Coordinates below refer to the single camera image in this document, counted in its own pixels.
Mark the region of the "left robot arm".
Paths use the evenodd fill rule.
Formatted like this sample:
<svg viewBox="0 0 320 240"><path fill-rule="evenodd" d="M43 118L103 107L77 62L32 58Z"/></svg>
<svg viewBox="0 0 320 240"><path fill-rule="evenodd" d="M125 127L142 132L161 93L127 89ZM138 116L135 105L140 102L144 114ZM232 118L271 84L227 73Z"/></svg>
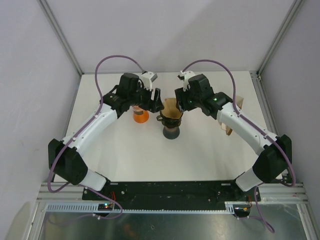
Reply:
<svg viewBox="0 0 320 240"><path fill-rule="evenodd" d="M152 89L157 74L145 71L138 76L124 73L119 83L100 97L97 110L71 135L62 140L53 139L48 144L48 166L51 174L56 174L72 185L83 185L93 189L100 200L110 196L111 188L107 178L89 169L83 156L100 133L119 119L130 107L157 113L164 108L161 90Z"/></svg>

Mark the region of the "brown coffee filter stack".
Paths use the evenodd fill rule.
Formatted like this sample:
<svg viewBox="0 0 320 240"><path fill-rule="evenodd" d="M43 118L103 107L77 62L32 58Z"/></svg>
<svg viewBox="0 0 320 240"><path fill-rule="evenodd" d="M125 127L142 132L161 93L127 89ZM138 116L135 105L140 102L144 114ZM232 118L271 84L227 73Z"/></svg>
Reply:
<svg viewBox="0 0 320 240"><path fill-rule="evenodd" d="M243 102L244 102L244 98L243 98L243 97L241 97L241 96L239 96L239 95L237 95L237 96L235 97L236 106L237 106L240 110L242 110ZM220 122L220 121L218 121L218 123L219 123L221 129L225 131L225 134L226 134L227 136L230 136L230 135L232 134L233 130L232 130L229 126L227 126L225 123L222 123L222 122Z"/></svg>

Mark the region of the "dark green dripper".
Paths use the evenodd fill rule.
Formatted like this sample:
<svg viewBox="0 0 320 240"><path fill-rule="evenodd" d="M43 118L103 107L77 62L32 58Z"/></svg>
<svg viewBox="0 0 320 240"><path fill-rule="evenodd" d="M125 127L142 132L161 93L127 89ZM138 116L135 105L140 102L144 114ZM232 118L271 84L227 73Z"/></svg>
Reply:
<svg viewBox="0 0 320 240"><path fill-rule="evenodd" d="M164 127L168 129L178 128L182 122L182 113L179 113L177 116L165 116L162 112L156 117L158 122L161 122Z"/></svg>

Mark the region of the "orange glass flask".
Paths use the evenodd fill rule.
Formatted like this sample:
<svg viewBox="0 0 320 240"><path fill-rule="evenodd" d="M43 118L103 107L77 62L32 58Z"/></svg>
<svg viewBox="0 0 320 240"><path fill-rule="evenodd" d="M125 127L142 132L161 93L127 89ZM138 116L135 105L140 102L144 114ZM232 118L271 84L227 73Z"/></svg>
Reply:
<svg viewBox="0 0 320 240"><path fill-rule="evenodd" d="M149 120L149 113L147 111L134 111L133 119L136 123L143 124Z"/></svg>

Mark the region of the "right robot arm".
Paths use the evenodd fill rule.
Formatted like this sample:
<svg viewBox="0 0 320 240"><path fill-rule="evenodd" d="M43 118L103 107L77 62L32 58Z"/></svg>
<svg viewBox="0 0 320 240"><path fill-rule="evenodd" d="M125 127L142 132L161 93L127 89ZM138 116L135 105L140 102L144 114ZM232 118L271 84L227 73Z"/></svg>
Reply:
<svg viewBox="0 0 320 240"><path fill-rule="evenodd" d="M250 189L272 182L289 168L292 142L288 136L278 136L256 125L228 95L214 92L204 74L186 71L181 72L178 78L183 81L183 86L175 90L177 107L181 112L201 109L206 116L230 127L258 156L253 166L238 176L236 185L230 188L235 200L242 201Z"/></svg>

